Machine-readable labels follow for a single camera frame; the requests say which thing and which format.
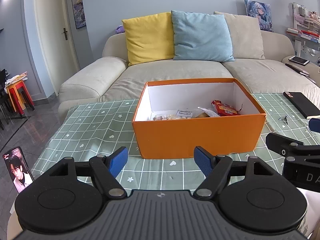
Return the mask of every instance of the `plastic bag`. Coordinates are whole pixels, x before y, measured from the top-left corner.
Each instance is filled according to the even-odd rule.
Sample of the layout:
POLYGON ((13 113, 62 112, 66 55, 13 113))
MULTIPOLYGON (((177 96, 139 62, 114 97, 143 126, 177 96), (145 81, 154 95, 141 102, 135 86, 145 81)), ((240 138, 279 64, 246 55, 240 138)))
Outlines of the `plastic bag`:
POLYGON ((204 111, 204 112, 205 112, 208 116, 210 116, 210 117, 217 117, 217 116, 219 116, 219 115, 214 111, 213 108, 203 108, 203 107, 199 107, 199 106, 198 106, 198 108, 201 109, 202 111, 204 111))

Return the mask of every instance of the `smartphone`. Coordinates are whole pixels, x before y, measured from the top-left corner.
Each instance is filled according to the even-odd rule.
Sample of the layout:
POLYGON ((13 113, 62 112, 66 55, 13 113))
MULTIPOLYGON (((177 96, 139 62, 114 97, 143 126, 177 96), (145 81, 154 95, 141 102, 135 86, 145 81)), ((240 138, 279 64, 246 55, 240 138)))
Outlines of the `smartphone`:
POLYGON ((293 56, 293 57, 289 58, 289 60, 292 61, 292 62, 301 64, 301 65, 304 65, 304 66, 307 65, 310 62, 309 60, 306 60, 304 58, 297 57, 297 56, 293 56))
POLYGON ((2 158, 18 193, 34 181, 20 147, 7 151, 2 158))

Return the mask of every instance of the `purple object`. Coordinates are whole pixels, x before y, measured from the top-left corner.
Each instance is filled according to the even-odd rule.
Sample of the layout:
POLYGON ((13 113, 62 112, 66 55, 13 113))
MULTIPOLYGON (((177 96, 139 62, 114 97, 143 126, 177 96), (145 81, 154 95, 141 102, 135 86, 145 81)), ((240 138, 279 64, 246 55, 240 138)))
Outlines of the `purple object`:
POLYGON ((124 33, 124 28, 122 25, 120 25, 118 28, 116 28, 116 34, 119 34, 119 33, 124 33))

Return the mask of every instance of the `doorframe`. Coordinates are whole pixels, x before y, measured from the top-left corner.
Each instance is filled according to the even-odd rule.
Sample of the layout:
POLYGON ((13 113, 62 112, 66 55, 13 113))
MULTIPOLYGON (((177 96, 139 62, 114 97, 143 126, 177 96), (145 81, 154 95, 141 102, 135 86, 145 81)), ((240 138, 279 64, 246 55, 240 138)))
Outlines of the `doorframe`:
MULTIPOLYGON (((36 0, 33 0, 33 1, 34 1, 33 4, 34 4, 34 12, 35 12, 35 18, 36 18, 36 29, 37 29, 37 32, 38 32, 39 43, 40 43, 40 47, 41 47, 42 56, 43 56, 43 59, 44 59, 44 64, 45 64, 45 67, 47 68, 47 72, 48 72, 49 78, 51 80, 54 92, 55 92, 56 96, 58 96, 59 91, 57 91, 57 89, 53 85, 52 76, 51 76, 51 73, 50 73, 50 70, 49 70, 49 67, 48 67, 47 59, 45 57, 45 53, 44 53, 44 49, 43 49, 43 45, 42 45, 42 40, 41 40, 40 30, 39 30, 39 25, 38 25, 38 15, 37 15, 38 12, 37 12, 37 8, 36 8, 36 0)), ((66 29, 67 29, 67 31, 69 33, 68 41, 69 41, 69 46, 70 46, 70 50, 71 50, 72 59, 73 59, 73 62, 75 64, 75 66, 76 66, 76 71, 78 72, 78 71, 80 71, 80 67, 79 67, 79 62, 78 62, 77 56, 76 56, 76 49, 75 49, 75 46, 74 46, 74 43, 73 43, 73 37, 72 37, 72 33, 71 33, 70 24, 69 24, 69 21, 68 21, 67 0, 62 0, 62 11, 63 11, 63 18, 64 18, 64 21, 65 21, 65 24, 66 24, 66 29)))

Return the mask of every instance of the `sofa cushion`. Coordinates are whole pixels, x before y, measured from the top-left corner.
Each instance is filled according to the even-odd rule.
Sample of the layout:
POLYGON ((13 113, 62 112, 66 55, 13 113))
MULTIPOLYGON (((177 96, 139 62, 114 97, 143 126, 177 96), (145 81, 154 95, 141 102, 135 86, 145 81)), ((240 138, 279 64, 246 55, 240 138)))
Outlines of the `sofa cushion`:
POLYGON ((232 61, 232 43, 223 15, 171 11, 173 60, 232 61))
POLYGON ((265 59, 259 20, 246 15, 224 14, 228 24, 234 58, 265 59))
POLYGON ((174 56, 171 13, 122 20, 129 66, 174 56))
POLYGON ((219 77, 232 78, 232 75, 215 61, 161 60, 143 63, 127 68, 99 101, 139 98, 148 81, 219 77))
POLYGON ((222 64, 251 93, 302 92, 320 109, 320 88, 279 61, 237 58, 222 64))

